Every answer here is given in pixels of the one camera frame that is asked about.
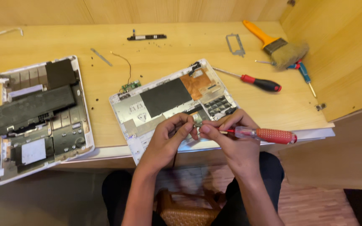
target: knee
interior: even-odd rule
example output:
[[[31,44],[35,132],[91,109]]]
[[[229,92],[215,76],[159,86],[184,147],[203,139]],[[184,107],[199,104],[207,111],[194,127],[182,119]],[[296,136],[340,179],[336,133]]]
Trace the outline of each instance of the knee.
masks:
[[[103,181],[103,187],[110,185],[130,184],[132,175],[125,170],[118,170],[110,173]]]
[[[284,178],[284,170],[280,160],[268,152],[259,154],[259,167],[262,177],[281,177]]]

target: black pants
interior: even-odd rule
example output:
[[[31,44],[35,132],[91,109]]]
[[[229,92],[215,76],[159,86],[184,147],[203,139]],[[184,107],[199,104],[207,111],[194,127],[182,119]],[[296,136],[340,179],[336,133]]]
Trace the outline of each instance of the black pants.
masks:
[[[259,155],[259,167],[266,191],[277,211],[280,188],[284,178],[282,165],[274,155],[261,152]],[[122,223],[129,189],[131,188],[131,181],[132,176],[128,172],[114,171],[108,175],[103,182],[102,193],[104,203],[107,207],[110,226],[120,226]],[[249,225],[240,188],[235,178],[227,186],[226,198],[227,203],[213,221],[212,226]],[[165,226],[166,223],[156,212],[153,212],[152,225]]]

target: yellow brush handle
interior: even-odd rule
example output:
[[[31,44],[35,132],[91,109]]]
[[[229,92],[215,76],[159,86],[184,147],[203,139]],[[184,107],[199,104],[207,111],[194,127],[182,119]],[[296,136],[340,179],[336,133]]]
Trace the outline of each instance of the yellow brush handle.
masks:
[[[268,44],[279,39],[279,38],[270,37],[269,35],[265,34],[261,29],[259,29],[255,24],[249,21],[243,21],[243,24],[245,25],[246,28],[248,28],[250,32],[252,32],[254,35],[256,35],[264,42],[264,46],[262,47],[262,49],[265,48],[265,46],[267,46]]]

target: wooden desk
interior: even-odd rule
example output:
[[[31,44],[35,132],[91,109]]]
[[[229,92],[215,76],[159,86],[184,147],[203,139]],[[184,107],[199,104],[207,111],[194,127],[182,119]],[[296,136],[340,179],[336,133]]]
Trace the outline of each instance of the wooden desk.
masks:
[[[279,22],[255,24],[271,36],[286,38]],[[167,39],[127,41],[133,28],[137,34],[164,33]],[[269,57],[260,49],[262,42],[241,22],[23,26],[22,29],[23,37],[17,31],[0,36],[0,72],[77,55],[97,148],[126,145],[108,98],[127,83],[129,66],[110,51],[129,60],[130,81],[139,79],[142,84],[202,58],[234,73],[274,80],[283,86],[280,93],[268,93],[218,73],[229,93],[261,127],[304,130],[334,126],[325,120],[322,111],[315,109],[317,100],[297,70],[277,71],[268,64],[254,62]],[[246,51],[244,58],[229,52],[225,36],[231,33],[240,35]],[[96,49],[113,66],[99,59],[90,48]]]

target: red screwdriver handle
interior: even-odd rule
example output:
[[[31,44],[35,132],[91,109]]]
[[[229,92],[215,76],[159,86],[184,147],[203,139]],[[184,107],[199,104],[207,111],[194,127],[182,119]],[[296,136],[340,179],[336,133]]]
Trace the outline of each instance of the red screwdriver handle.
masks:
[[[264,141],[277,144],[294,144],[297,142],[297,135],[290,131],[256,129],[256,136]]]
[[[253,78],[246,74],[241,75],[241,80],[247,83],[254,84],[259,88],[270,92],[280,92],[280,90],[282,90],[282,86],[277,84],[276,82],[265,79]]]

